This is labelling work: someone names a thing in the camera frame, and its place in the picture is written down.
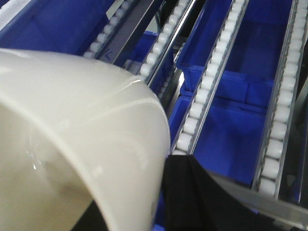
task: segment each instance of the blue bin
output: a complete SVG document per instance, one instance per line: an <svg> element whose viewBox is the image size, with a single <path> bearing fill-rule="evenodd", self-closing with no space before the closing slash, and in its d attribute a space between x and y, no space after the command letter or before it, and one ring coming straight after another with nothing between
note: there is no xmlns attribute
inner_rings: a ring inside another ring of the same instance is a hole
<svg viewBox="0 0 308 231"><path fill-rule="evenodd" d="M3 30L0 47L82 54L114 0L32 0Z"/></svg>
<svg viewBox="0 0 308 231"><path fill-rule="evenodd" d="M177 62L185 75L184 95L194 91L230 3L205 3ZM267 108L291 5L292 0L250 0L216 96Z"/></svg>
<svg viewBox="0 0 308 231"><path fill-rule="evenodd" d="M191 98L178 98L169 118L174 140ZM194 156L207 170L250 186L258 157L266 110L215 98Z"/></svg>
<svg viewBox="0 0 308 231"><path fill-rule="evenodd" d="M6 4L9 0L0 0L0 8Z"/></svg>

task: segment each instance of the white container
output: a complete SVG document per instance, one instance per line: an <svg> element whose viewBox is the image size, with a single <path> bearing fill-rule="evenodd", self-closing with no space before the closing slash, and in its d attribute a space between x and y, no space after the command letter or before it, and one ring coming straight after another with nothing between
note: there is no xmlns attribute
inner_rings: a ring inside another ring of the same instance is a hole
<svg viewBox="0 0 308 231"><path fill-rule="evenodd" d="M0 230L71 230L92 198L109 231L150 230L170 145L152 91L93 59L0 60Z"/></svg>

